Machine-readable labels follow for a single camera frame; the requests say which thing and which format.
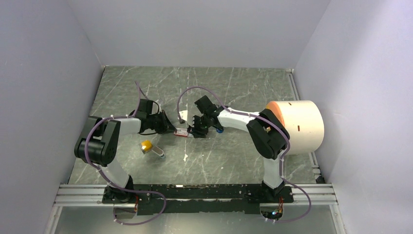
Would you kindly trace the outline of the red white staple box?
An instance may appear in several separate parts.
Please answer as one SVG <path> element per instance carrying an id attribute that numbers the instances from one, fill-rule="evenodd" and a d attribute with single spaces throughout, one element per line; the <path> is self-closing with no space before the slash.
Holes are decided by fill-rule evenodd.
<path id="1" fill-rule="evenodd" d="M 173 134 L 179 137 L 188 137 L 189 135 L 187 128 L 177 128 Z"/>

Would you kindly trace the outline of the yellow capped glue stick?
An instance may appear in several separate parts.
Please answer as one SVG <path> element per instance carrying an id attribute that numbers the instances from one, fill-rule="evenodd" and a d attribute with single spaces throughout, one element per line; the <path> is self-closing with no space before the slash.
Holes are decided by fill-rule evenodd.
<path id="1" fill-rule="evenodd" d="M 139 147 L 140 147 L 140 150 L 143 154 L 154 153 L 154 154 L 158 155 L 160 158 L 165 158 L 166 157 L 163 149 L 161 149 L 160 147 L 152 144 L 152 142 L 150 140 L 142 141 L 139 144 Z"/>

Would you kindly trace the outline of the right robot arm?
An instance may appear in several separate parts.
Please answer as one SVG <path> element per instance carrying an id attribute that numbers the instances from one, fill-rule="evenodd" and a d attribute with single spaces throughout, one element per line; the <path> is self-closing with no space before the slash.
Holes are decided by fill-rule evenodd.
<path id="1" fill-rule="evenodd" d="M 207 96 L 195 101 L 201 115 L 188 117 L 188 133 L 194 138 L 205 138 L 211 127 L 217 132 L 234 128 L 249 133 L 258 153 L 264 158 L 264 178 L 262 190 L 269 202 L 276 201 L 285 186 L 280 175 L 280 160 L 289 148 L 290 135 L 274 112 L 244 112 L 227 106 L 218 106 Z"/>

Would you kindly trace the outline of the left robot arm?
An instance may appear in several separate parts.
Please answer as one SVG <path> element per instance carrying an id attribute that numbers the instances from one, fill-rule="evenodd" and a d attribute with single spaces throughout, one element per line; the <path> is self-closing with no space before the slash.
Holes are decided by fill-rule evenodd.
<path id="1" fill-rule="evenodd" d="M 89 116 L 74 147 L 75 157 L 92 164 L 106 176 L 108 186 L 103 201 L 127 203 L 135 195 L 133 179 L 115 158 L 119 137 L 122 135 L 169 134 L 177 129 L 168 119 L 160 104 L 141 99 L 136 110 L 126 117 L 104 120 Z"/>

